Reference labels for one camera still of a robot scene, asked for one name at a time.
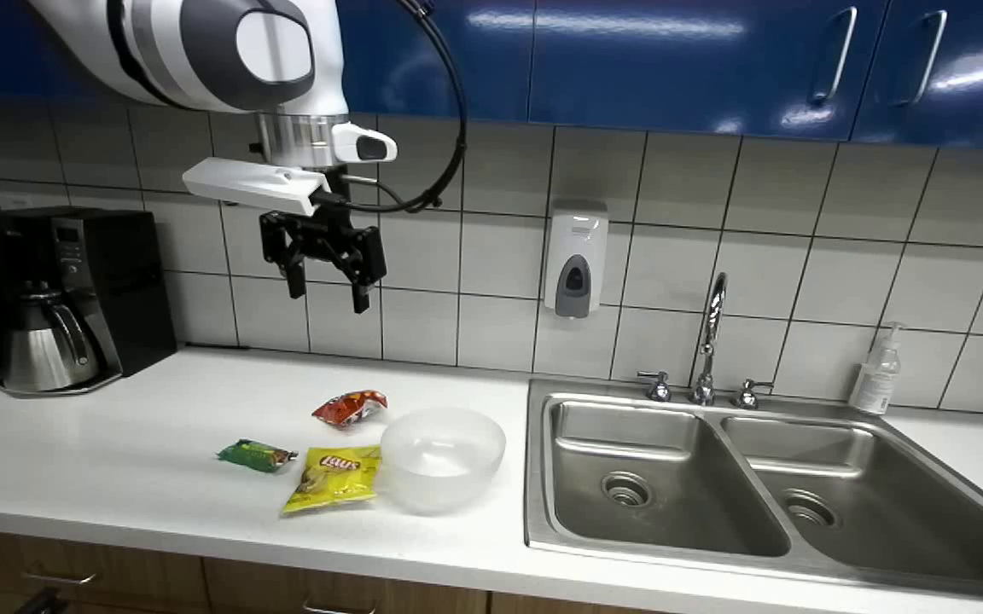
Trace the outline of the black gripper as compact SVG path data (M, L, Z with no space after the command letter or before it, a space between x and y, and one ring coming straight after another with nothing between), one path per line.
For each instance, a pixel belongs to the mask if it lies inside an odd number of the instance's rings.
M370 281L386 272L377 225L355 230L342 203L323 203L312 219L266 210L258 219L264 260L281 267L289 301L306 293L305 260L323 260L353 275L355 314L370 311Z

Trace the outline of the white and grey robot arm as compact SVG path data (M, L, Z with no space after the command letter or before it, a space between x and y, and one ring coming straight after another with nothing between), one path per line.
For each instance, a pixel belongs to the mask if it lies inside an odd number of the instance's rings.
M353 282L353 306L386 275L381 237L355 230L345 169L390 164L397 139L349 116L336 0L27 0L114 91L197 114L252 116L258 159L205 158L180 179L194 198L258 210L264 260L293 298L305 261Z

